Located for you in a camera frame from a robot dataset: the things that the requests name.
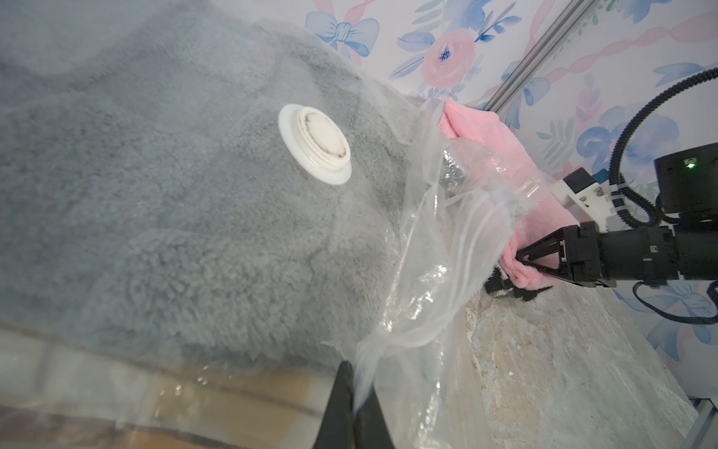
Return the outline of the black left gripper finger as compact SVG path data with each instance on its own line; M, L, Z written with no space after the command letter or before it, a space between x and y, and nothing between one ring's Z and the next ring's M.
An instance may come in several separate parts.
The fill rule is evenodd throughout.
M338 366L313 449L395 449L374 387L368 398L353 411L353 365Z

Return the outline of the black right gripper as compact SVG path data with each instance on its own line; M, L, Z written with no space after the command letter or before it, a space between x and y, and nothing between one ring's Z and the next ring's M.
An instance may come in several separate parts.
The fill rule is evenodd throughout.
M652 287L679 278L678 256L671 229L639 227L600 233L593 222L564 226L516 253L517 285L613 287L637 281Z

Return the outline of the pink fluffy blanket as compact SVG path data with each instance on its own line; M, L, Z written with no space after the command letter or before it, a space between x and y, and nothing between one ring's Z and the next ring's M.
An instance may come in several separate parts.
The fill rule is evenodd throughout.
M559 280L516 259L520 249L561 227L574 226L578 222L551 193L553 181L536 166L518 138L493 112L473 110L447 100L439 129L451 140L459 138L488 149L492 158L490 166L505 181L528 195L530 211L514 226L514 234L499 258L499 266L513 285L538 291L560 284Z

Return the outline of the black white patterned blanket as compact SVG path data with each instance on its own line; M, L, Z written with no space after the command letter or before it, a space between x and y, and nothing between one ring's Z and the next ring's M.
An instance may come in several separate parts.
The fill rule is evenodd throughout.
M527 290L516 287L509 276L499 266L494 267L491 276L484 283L484 290L489 295L495 297L513 297L514 299L521 299L523 302L533 301L538 295L550 289L551 286L538 290Z

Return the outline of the clear plastic vacuum bag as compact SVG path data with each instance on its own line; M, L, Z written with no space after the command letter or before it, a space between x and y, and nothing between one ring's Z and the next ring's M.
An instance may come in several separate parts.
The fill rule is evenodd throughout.
M245 11L253 21L287 22L265 17L254 2L215 2L234 11ZM300 24L287 23L316 37ZM319 37L316 39L334 52ZM155 370L208 367L244 376L282 370L332 379L340 362L351 359L359 368L361 396L366 396L372 380L379 381L383 409L398 445L469 445L470 434L461 423L450 419L448 396L443 390L454 364L450 327L456 314L490 275L528 197L490 166L490 152L443 136L439 130L443 106L439 101L420 106L407 101L419 110L423 121L405 182L396 272L379 321L336 366L238 368L186 361L161 364L92 351L47 333L6 323L2 318L1 331L11 327L80 351Z

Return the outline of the grey fluffy blanket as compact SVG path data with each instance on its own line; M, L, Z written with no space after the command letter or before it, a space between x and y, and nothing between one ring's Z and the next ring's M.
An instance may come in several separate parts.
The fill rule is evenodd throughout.
M347 138L329 185L287 104ZM327 366L381 317L422 124L287 22L215 1L1 5L1 318L161 364Z

